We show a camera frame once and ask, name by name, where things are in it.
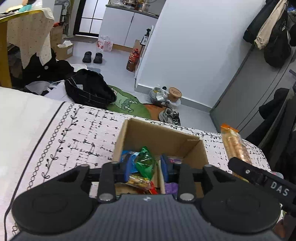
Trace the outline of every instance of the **gray wardrobe door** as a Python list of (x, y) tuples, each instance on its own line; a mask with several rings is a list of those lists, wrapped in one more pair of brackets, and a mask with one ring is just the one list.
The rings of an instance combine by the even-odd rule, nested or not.
[(265, 62), (262, 50), (253, 48), (219, 104), (210, 113), (216, 128), (219, 130), (223, 123), (239, 128), (279, 71)]
[(274, 97), (274, 92), (279, 88), (290, 89), (295, 84), (296, 77), (294, 77), (289, 70), (292, 69), (296, 71), (296, 53), (295, 48), (292, 48), (292, 53), (290, 58), (287, 59), (287, 66), (285, 65), (280, 70), (279, 74), (275, 78), (275, 81), (270, 85), (268, 90), (265, 92), (262, 99), (258, 102), (251, 113), (245, 118), (245, 120), (239, 126), (240, 134), (242, 138), (248, 137), (262, 122), (263, 118), (259, 114), (259, 107), (271, 101)]

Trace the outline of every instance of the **wooden chair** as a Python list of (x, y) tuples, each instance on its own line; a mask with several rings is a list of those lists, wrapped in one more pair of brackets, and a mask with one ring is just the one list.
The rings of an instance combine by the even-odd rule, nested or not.
[(0, 86), (2, 87), (12, 87), (7, 55), (7, 22), (14, 18), (36, 13), (42, 13), (42, 11), (32, 10), (0, 18)]

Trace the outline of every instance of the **green snack bag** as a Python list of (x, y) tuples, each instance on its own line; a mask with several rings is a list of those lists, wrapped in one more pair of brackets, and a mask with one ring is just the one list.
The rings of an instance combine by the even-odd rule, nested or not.
[(154, 175), (155, 159), (146, 146), (143, 146), (136, 158), (136, 168), (143, 177), (152, 179)]

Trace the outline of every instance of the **wooden container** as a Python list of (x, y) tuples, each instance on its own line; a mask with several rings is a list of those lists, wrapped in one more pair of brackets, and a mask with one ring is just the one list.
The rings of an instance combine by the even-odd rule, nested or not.
[(182, 93), (174, 87), (169, 88), (168, 92), (168, 99), (174, 103), (182, 97)]

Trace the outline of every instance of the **sneaker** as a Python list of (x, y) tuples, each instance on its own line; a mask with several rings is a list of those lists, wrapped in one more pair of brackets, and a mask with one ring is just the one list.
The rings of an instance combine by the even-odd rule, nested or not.
[(159, 120), (164, 123), (180, 126), (180, 118), (179, 113), (171, 110), (170, 108), (166, 108), (164, 111), (159, 113)]

